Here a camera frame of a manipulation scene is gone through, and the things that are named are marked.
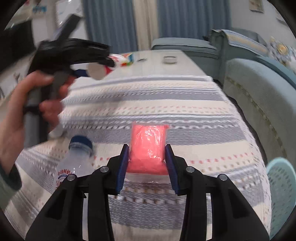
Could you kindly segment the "left hand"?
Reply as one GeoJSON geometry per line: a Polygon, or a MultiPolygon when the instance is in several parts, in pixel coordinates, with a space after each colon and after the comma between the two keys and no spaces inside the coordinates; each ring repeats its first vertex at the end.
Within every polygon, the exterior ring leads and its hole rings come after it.
{"type": "MultiPolygon", "coordinates": [[[[1,168],[7,175],[10,174],[17,157],[23,150],[25,140],[23,107],[27,102],[28,93],[37,87],[52,84],[53,80],[52,75],[34,71],[16,86],[10,97],[6,115],[1,122],[1,168]]],[[[61,101],[67,97],[68,89],[74,81],[75,77],[69,76],[60,87],[56,99],[45,100],[39,104],[43,118],[48,121],[52,129],[59,123],[58,115],[63,110],[61,101]]]]}

